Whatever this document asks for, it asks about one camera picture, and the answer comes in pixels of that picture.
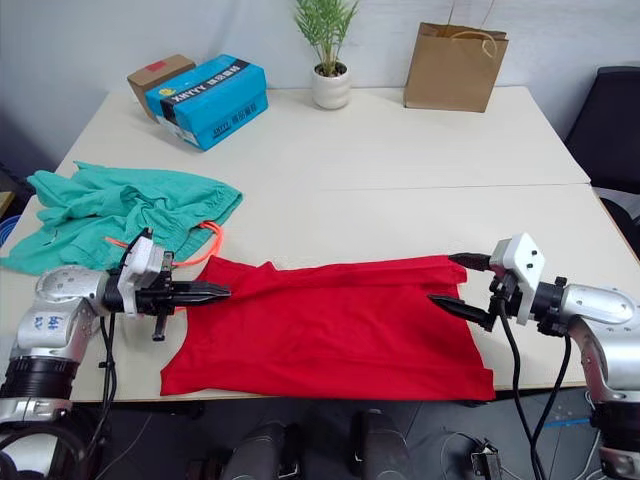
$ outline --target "black cylinder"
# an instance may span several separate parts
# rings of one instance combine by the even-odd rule
[[[531,313],[537,320],[544,318],[553,309],[558,309],[562,303],[564,288],[552,283],[540,282],[533,298]]]
[[[71,396],[78,363],[59,358],[21,357],[11,360],[0,398]]]
[[[640,403],[596,403],[591,423],[602,432],[602,445],[621,452],[640,452]],[[611,478],[627,478],[602,459],[602,472]]]
[[[118,290],[118,278],[120,278],[119,274],[110,275],[104,288],[102,305],[110,312],[124,312],[122,295]]]

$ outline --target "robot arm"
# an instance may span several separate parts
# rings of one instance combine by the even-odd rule
[[[640,480],[640,307],[615,288],[540,282],[544,257],[526,233],[502,240],[493,254],[456,254],[453,261],[495,276],[489,311],[463,301],[432,296],[448,312],[491,331],[504,303],[507,315],[525,324],[538,322],[544,335],[569,335],[578,344],[602,432],[603,472],[612,478]]]
[[[0,424],[50,422],[72,406],[72,382],[94,331],[94,321],[116,312],[157,317],[154,341],[164,340],[176,306],[210,303],[230,292],[171,278],[173,252],[145,229],[127,248],[118,269],[98,272],[64,266],[45,273],[25,313],[0,387]]]

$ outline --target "potted plant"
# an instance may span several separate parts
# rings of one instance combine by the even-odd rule
[[[349,70],[339,61],[338,54],[357,5],[357,1],[348,5],[345,0],[297,0],[296,24],[320,59],[313,68],[311,95],[316,104],[326,109],[349,102]]]

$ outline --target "black chair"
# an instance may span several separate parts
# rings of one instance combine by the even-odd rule
[[[640,194],[640,67],[603,67],[565,143],[594,187]],[[617,203],[604,206],[640,258],[640,229]]]

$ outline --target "paper bag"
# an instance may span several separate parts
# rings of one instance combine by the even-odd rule
[[[484,112],[507,49],[507,34],[421,23],[404,106]]]

